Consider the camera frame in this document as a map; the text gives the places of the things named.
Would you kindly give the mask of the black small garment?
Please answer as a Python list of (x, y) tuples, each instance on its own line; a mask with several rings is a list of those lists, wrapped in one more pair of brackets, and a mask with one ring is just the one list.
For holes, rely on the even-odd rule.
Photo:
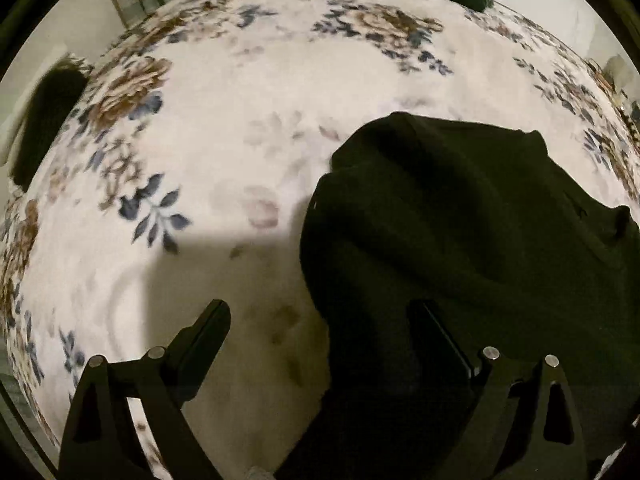
[(487, 347), (559, 359), (589, 477), (634, 446), (639, 229), (538, 132), (369, 122), (332, 155), (299, 255), (329, 329), (330, 385), (281, 476), (434, 478), (474, 410)]

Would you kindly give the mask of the floral white bed blanket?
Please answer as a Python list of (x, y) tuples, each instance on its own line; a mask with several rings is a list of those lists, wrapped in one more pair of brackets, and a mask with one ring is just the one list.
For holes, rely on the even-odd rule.
[(277, 466), (328, 382), (304, 211), (332, 153), (395, 110), (536, 130), (596, 200), (639, 206), (612, 98), (505, 6), (172, 0), (96, 62), (4, 217), (6, 350), (47, 444), (90, 356), (138, 358), (221, 298), (231, 333), (186, 418), (224, 477)]

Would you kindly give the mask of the black cloth at bed edge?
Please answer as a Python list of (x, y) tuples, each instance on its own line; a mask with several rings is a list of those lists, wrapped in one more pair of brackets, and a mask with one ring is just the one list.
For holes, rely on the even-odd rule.
[(17, 152), (10, 179), (26, 192), (67, 116), (82, 96), (89, 77), (80, 63), (64, 56), (36, 85), (18, 126)]

